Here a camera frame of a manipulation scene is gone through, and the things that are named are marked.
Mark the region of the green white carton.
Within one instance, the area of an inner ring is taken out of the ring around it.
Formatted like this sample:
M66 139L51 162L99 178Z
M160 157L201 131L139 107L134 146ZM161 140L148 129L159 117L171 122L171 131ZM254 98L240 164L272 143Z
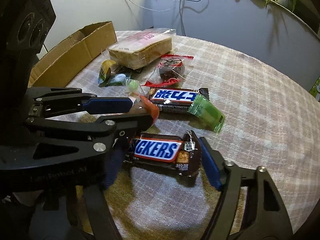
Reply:
M309 93L316 99L317 102L320 102L320 77L318 77Z

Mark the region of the red-edged dark snack packet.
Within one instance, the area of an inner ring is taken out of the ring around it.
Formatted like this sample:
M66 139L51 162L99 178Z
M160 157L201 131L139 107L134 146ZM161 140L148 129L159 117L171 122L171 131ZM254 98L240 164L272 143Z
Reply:
M193 56L165 54L144 83L146 87L167 87L182 82L193 68Z

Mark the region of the orange snack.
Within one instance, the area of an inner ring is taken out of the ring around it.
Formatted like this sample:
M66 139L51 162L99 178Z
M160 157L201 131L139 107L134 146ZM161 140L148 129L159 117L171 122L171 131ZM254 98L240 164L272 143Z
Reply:
M135 102L128 113L148 114L152 117L152 124L154 125L159 117L159 108L143 95L140 95L139 99L140 101Z

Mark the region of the grey windowsill mat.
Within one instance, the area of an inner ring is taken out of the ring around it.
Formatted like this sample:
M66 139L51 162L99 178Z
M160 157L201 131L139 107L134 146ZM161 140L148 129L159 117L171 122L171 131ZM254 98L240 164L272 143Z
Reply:
M281 37L319 41L303 20L277 3L265 8L265 0L186 0L154 15L153 25L227 46Z

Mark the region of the yellow green snack packet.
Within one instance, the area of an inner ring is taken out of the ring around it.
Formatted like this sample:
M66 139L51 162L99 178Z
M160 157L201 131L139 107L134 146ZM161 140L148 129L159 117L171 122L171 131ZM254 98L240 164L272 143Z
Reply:
M98 83L104 83L108 81L108 79L111 76L112 67L117 64L116 61L113 60L105 60L100 67L99 77L98 77Z

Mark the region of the brown cardboard box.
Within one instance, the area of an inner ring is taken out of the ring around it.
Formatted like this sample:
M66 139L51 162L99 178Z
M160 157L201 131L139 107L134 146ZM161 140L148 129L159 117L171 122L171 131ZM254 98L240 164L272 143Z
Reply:
M65 87L102 51L116 42L112 21L93 23L77 30L35 64L28 87Z

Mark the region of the Snickers bar english label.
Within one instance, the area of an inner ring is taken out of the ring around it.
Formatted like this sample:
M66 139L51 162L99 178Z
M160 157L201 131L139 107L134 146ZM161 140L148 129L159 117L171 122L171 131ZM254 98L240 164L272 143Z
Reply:
M202 161L201 145L192 130L186 131L183 137L142 133L131 140L124 161L174 170L184 177L195 177L199 174Z

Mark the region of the small green round candy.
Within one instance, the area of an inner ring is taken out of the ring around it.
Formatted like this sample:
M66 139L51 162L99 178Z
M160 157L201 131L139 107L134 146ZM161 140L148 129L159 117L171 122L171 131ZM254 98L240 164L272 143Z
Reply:
M130 93L140 93L140 83L137 80L129 79L126 88Z

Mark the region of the bagged sliced bread loaf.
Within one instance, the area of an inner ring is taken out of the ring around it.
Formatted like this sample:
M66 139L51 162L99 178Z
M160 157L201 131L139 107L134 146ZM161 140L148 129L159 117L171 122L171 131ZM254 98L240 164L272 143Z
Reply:
M109 56L117 64L137 70L170 52L175 35L175 29L145 29L111 45Z

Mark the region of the teal mint candy packet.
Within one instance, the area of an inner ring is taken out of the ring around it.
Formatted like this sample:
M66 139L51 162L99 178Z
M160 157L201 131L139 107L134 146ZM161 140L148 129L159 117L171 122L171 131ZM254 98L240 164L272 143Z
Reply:
M106 76L99 76L98 86L108 87L108 86L124 86L131 77L130 73L118 73L110 74Z

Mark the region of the Snickers bar chinese label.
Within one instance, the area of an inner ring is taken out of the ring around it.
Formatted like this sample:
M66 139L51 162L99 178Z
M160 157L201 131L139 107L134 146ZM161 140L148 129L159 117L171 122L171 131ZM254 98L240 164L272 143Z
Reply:
M201 94L209 100L208 88L180 89L153 87L149 90L149 100L160 112L187 114L196 96Z

